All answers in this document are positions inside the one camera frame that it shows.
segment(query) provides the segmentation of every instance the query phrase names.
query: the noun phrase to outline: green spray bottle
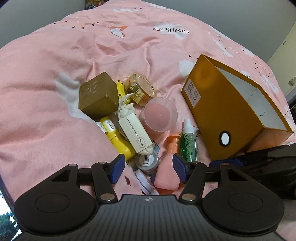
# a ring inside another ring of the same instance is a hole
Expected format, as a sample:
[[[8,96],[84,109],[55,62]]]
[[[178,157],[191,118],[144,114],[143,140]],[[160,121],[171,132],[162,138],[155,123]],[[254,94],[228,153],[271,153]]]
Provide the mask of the green spray bottle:
[[[183,135],[180,139],[180,154],[187,162],[199,161],[197,141],[190,119],[184,120]]]

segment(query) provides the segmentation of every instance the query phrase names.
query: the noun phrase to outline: gold lid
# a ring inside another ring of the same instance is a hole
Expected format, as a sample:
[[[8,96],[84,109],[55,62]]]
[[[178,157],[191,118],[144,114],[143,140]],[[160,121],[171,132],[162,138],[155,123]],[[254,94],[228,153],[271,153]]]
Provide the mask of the gold lid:
[[[132,95],[132,100],[140,106],[145,106],[148,101],[156,98],[156,92],[147,78],[139,73],[133,73],[124,86],[129,94]]]

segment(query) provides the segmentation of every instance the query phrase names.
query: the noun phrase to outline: box label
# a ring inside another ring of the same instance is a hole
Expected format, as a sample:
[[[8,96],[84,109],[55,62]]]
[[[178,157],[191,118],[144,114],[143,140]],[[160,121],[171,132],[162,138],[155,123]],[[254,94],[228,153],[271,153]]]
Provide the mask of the box label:
[[[152,165],[153,160],[154,160],[153,155],[150,155],[150,156],[141,155],[139,159],[139,163],[144,167],[148,167]]]
[[[108,131],[108,133],[111,133],[111,132],[113,132],[113,131],[116,130],[116,128],[115,128],[113,122],[110,121],[110,120],[106,120],[106,121],[104,121],[104,122],[103,122],[103,125],[104,125],[104,127],[106,128],[106,130]]]
[[[198,93],[196,87],[192,83],[191,79],[188,80],[187,84],[185,85],[184,90],[190,100],[190,103],[192,104],[193,107],[195,107],[201,97],[200,97],[200,94]]]

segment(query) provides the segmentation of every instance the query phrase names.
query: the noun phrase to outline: pink bedsheet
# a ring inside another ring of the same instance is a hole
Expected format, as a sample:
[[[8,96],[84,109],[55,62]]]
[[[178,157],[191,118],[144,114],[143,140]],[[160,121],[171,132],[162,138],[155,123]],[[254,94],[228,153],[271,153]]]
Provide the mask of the pink bedsheet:
[[[142,73],[159,97],[176,104],[177,125],[151,136],[160,147],[159,157],[163,156],[165,138],[181,130],[183,119],[195,123],[181,88],[200,54],[259,83],[296,129],[285,97],[264,61],[202,21],[158,5],[112,0],[4,46],[0,50],[0,174],[13,199],[69,163],[84,168],[117,156],[107,136],[78,109],[79,86],[103,71],[115,81]],[[295,134],[285,144],[294,142]],[[201,139],[199,154],[209,164]],[[207,184],[205,193],[213,188]],[[127,166],[114,189],[118,197],[141,194]],[[296,207],[296,203],[289,201],[286,206]],[[286,212],[279,234],[294,241],[295,222],[295,216]]]

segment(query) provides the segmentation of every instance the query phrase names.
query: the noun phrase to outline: pink bottle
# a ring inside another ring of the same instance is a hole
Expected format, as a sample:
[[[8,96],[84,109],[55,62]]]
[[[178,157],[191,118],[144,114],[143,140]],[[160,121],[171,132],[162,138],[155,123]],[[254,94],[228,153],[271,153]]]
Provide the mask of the pink bottle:
[[[166,190],[176,191],[179,188],[180,179],[173,167],[173,155],[179,153],[179,135],[169,136],[169,143],[165,156],[161,159],[157,168],[154,186]]]

